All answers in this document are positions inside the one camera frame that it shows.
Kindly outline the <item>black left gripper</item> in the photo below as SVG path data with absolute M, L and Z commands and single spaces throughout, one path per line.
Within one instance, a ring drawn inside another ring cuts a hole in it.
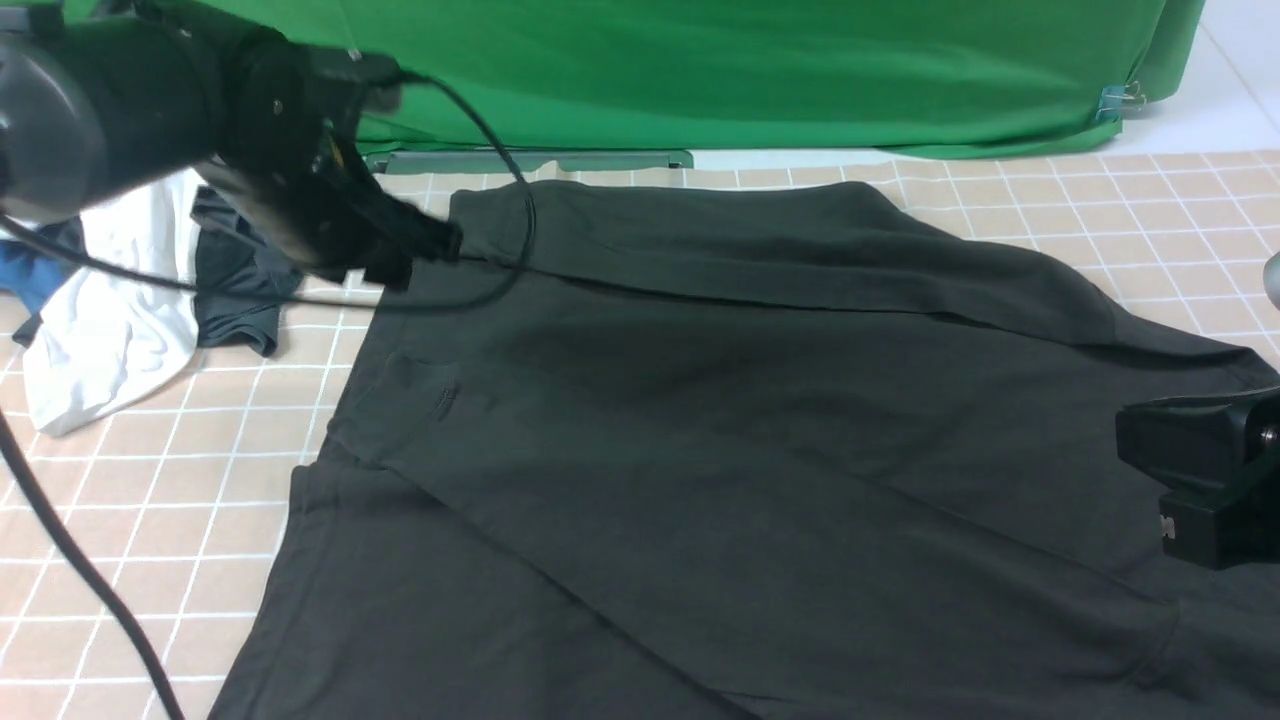
M 261 45 L 227 68 L 228 126 L 201 177 L 293 266 L 407 290 L 416 263 L 456 263 L 463 233 L 387 196 L 353 136 L 367 104 L 401 102 L 390 56 Z

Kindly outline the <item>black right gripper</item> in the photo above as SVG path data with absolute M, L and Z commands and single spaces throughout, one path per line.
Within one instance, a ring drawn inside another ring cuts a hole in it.
M 1117 456 L 1166 487 L 1162 550 L 1221 571 L 1279 560 L 1279 389 L 1120 409 Z

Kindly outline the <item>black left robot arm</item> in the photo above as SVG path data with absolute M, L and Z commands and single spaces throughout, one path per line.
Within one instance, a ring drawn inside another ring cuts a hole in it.
M 298 269 L 361 270 L 389 290 L 452 263 L 462 232 L 387 193 L 355 143 L 390 111 L 385 55 L 296 42 L 198 1 L 134 1 L 70 22 L 56 3 L 3 8 L 3 213 L 64 222 L 195 170 Z

